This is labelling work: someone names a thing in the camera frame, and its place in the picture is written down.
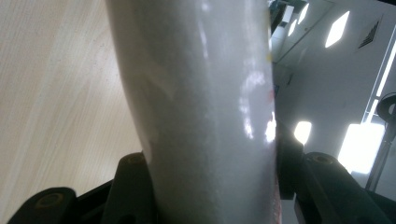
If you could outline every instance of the white tube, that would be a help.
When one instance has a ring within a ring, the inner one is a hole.
[[[272,223],[266,1],[106,0],[162,223]]]

